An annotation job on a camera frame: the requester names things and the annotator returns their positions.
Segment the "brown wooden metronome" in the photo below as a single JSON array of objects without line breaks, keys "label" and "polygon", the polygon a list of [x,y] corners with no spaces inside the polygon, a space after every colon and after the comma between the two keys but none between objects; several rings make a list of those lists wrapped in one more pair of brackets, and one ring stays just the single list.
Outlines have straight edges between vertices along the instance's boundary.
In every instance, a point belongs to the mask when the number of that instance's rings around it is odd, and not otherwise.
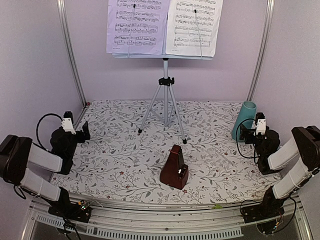
[{"label": "brown wooden metronome", "polygon": [[189,167],[185,164],[182,148],[174,145],[165,162],[159,180],[161,183],[182,190],[189,178]]}]

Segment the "white sheet music page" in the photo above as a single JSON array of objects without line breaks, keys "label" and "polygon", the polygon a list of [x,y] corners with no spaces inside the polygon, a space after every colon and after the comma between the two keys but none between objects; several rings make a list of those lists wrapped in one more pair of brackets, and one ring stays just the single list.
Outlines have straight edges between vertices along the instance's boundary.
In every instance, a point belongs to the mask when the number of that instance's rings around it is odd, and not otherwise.
[{"label": "white sheet music page", "polygon": [[172,0],[168,9],[165,53],[214,57],[222,8],[222,0]]}]

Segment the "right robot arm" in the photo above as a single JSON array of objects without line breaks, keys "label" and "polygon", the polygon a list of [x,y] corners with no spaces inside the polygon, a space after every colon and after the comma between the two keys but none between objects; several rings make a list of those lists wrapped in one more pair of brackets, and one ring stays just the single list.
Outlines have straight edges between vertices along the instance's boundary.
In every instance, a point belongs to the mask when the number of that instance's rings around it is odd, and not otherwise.
[{"label": "right robot arm", "polygon": [[279,134],[263,122],[256,121],[255,129],[241,123],[236,130],[239,139],[254,145],[257,166],[263,175],[278,173],[295,157],[295,165],[275,185],[266,190],[258,213],[269,218],[292,192],[302,188],[314,175],[320,172],[320,129],[316,126],[294,127],[292,137],[280,146]]}]

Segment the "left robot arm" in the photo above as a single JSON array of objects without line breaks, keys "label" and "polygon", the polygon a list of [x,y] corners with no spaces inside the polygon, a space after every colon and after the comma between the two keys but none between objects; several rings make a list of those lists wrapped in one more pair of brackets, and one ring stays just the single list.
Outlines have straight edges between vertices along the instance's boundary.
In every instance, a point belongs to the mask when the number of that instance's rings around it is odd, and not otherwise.
[{"label": "left robot arm", "polygon": [[35,144],[29,137],[9,134],[0,144],[0,176],[5,182],[43,198],[63,217],[70,217],[76,204],[71,203],[69,192],[44,180],[29,169],[28,164],[68,175],[73,166],[77,145],[90,138],[88,122],[83,124],[81,130],[76,131],[70,118],[63,118],[61,127],[51,134],[51,150]]}]

